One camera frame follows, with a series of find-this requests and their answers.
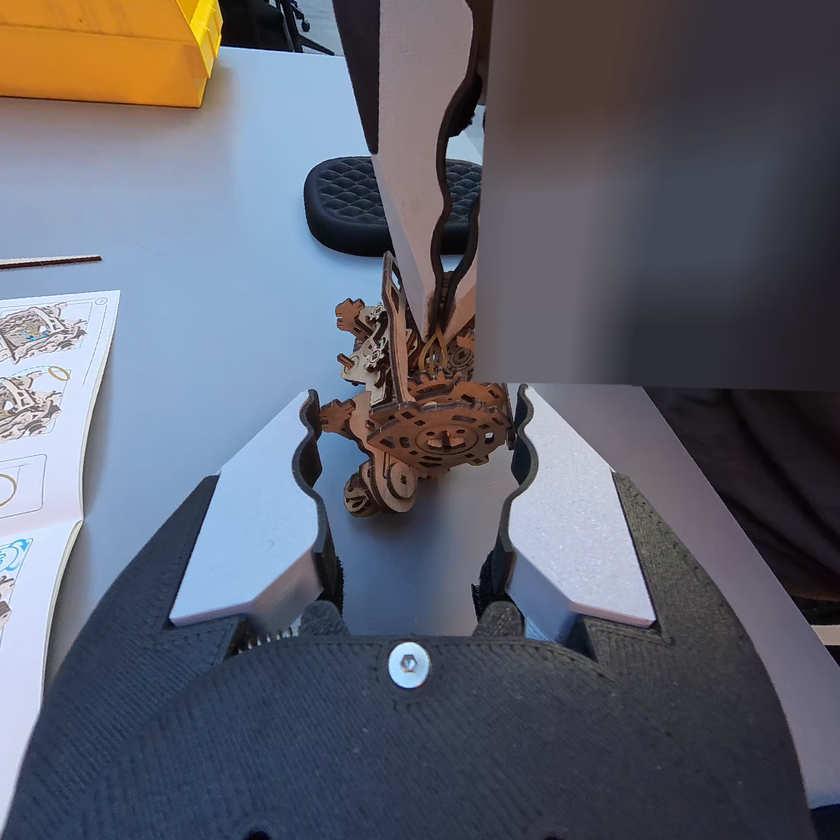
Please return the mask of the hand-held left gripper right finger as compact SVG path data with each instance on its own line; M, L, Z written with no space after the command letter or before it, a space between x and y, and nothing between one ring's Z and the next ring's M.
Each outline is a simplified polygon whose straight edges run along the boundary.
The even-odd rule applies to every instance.
M655 611L613 472L540 394L521 384L497 542L476 613L509 598L532 637L562 643L580 615L649 628Z

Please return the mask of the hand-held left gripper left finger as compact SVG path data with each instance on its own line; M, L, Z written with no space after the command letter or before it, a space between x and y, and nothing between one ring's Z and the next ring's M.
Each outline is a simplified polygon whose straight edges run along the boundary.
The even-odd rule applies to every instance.
M301 392L221 469L173 624L246 615L265 636L287 630L319 597L342 608L343 573L313 488L319 412L318 394Z

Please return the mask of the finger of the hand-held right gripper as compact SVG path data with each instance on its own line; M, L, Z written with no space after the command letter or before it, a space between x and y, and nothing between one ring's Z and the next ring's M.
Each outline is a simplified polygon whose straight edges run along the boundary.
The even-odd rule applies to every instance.
M445 112L465 80L473 17L462 1L381 1L379 133L373 167L416 323L434 320L445 210L438 175Z
M469 85L456 102L449 121L448 136L463 131L483 100L486 62L477 62L469 77ZM469 212L465 253L457 267L447 274L443 292L443 324L466 325L476 312L477 246L479 237L480 195Z

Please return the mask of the yellow rubber band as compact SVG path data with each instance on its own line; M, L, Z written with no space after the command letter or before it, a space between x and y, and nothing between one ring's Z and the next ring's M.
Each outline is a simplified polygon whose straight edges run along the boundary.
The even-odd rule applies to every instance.
M417 360L417 368L430 376L443 371L448 360L448 348L440 326L423 346Z

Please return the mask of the wooden mechanical model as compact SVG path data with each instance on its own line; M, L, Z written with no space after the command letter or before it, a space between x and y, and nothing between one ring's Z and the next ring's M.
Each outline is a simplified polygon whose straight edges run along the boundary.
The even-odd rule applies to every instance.
M351 355L338 356L342 378L363 390L322 407L320 421L323 431L353 440L367 454L343 491L344 506L357 518L409 511L420 479L483 465L512 441L507 387L473 381L472 321L446 340L443 371L418 370L426 341L400 280L387 252L381 302L347 299L335 309L339 329L354 337Z

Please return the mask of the black quilted wrist rest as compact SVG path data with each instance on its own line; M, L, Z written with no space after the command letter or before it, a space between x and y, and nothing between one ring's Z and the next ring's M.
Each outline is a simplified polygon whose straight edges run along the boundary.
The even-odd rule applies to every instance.
M446 161L453 206L444 226L444 256L465 252L469 213L480 195L481 173L478 163ZM369 156L344 156L316 165L303 186L303 202L310 231L322 245L363 257L383 257L387 250L393 251Z

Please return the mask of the white instruction booklet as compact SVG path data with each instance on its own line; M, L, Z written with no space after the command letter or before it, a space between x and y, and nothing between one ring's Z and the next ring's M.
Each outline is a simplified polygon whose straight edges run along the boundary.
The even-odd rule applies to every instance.
M2 689L42 688L117 290L2 301Z

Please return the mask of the yellow plastic bin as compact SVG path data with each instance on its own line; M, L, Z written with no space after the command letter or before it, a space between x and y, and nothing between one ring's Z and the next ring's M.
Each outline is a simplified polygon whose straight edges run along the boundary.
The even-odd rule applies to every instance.
M5 97L199 108L218 1L2 1Z

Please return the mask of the thin wooden stick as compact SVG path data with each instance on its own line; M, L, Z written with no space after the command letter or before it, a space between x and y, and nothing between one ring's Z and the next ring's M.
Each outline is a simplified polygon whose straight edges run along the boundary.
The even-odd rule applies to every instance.
M14 270L23 268L36 268L44 266L65 266L95 263L102 261L99 255L69 255L69 256L48 256L1 259L1 270Z

